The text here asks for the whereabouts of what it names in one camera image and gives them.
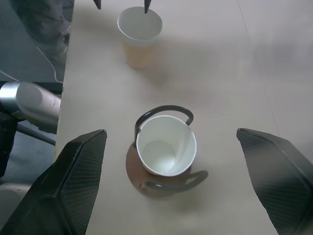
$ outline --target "cup handle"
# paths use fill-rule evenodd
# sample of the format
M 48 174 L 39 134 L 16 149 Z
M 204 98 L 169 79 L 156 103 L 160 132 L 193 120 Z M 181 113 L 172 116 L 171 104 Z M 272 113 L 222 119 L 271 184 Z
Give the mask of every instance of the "cup handle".
M 163 112 L 163 111 L 178 111 L 181 112 L 183 114 L 186 114 L 188 116 L 188 120 L 186 121 L 186 124 L 189 126 L 192 121 L 194 120 L 194 115 L 193 113 L 183 107 L 177 106 L 177 105 L 164 105 L 164 106 L 159 106 L 156 107 L 148 112 L 146 112 L 144 115 L 142 115 L 136 122 L 135 124 L 135 138 L 134 138 L 134 147 L 136 148 L 136 139 L 137 139 L 137 135 L 140 132 L 140 127 L 142 125 L 142 123 L 147 120 L 148 118 L 152 117 L 153 115 L 159 113 L 159 112 Z
M 169 192 L 185 192 L 187 190 L 190 190 L 194 188 L 195 186 L 199 185 L 202 181 L 204 181 L 209 173 L 206 170 L 201 170 L 196 173 L 186 175 L 186 176 L 181 176 L 180 180 L 186 181 L 193 179 L 193 181 L 182 185 L 182 186 L 175 186 L 175 185 L 165 185 L 153 181 L 147 181 L 141 184 L 141 188 L 151 188 L 154 190 L 162 190 L 162 191 L 169 191 Z

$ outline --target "white table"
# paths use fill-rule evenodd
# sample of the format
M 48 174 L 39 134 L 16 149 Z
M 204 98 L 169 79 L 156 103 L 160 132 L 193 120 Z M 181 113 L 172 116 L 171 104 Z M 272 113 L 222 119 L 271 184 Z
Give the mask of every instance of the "white table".
M 238 127 L 290 140 L 308 158 L 313 140 L 313 5 L 309 0 L 154 0 L 163 19 L 160 60 L 124 62 L 119 13 L 142 0 L 75 0 L 56 154 L 106 129 L 99 193 L 88 235 L 275 235 L 250 182 Z M 197 188 L 155 201 L 130 183 L 134 124 L 165 104 L 190 109 Z M 183 115 L 173 113 L 179 118 Z

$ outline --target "gray pants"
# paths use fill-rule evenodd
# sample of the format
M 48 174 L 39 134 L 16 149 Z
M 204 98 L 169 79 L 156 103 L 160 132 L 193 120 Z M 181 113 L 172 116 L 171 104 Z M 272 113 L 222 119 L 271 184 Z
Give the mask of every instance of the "gray pants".
M 62 32 L 68 22 L 62 15 L 62 0 L 10 0 L 29 36 L 46 55 L 64 52 Z

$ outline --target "white paper cup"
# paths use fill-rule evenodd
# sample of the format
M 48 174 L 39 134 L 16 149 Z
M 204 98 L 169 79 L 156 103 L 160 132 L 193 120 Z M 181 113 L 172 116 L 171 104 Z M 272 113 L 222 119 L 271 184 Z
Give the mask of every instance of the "white paper cup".
M 119 15 L 117 26 L 123 36 L 126 62 L 137 69 L 147 67 L 156 53 L 162 31 L 160 16 L 152 10 L 145 14 L 143 7 L 131 7 Z
M 157 116 L 146 121 L 136 140 L 143 166 L 153 174 L 176 176 L 195 159 L 196 138 L 190 127 L 173 116 Z

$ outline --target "round coaster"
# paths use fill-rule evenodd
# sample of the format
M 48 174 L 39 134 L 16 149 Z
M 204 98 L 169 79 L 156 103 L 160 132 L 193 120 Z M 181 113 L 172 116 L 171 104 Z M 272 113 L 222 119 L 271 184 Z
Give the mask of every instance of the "round coaster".
M 184 173 L 178 176 L 165 177 L 160 175 L 153 175 L 149 173 L 142 165 L 142 162 L 138 156 L 136 148 L 133 144 L 129 147 L 126 155 L 126 171 L 128 178 L 130 179 L 133 186 L 141 193 L 152 196 L 152 197 L 164 197 L 173 194 L 173 192 L 159 191 L 151 188 L 141 188 L 141 184 L 146 181 L 154 181 L 167 185 L 184 185 L 186 181 L 182 181 L 180 176 L 189 175 L 191 167 L 189 167 Z

